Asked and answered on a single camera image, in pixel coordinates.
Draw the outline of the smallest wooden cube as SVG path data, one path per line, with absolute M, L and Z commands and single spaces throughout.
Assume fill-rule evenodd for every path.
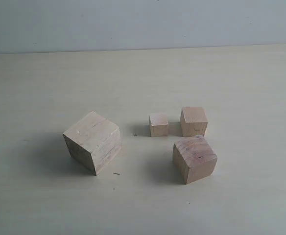
M 165 113 L 149 114 L 149 128 L 151 137 L 168 136 L 168 119 Z

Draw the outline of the medium-large wooden cube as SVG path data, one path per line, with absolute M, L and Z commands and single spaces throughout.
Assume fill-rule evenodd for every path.
M 202 135 L 196 135 L 173 144 L 172 161 L 187 185 L 210 176 L 215 169 L 217 155 Z

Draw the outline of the medium wooden cube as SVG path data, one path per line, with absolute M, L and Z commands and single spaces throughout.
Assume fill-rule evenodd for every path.
M 205 136 L 208 120 L 202 107 L 183 107 L 180 125 L 183 137 Z

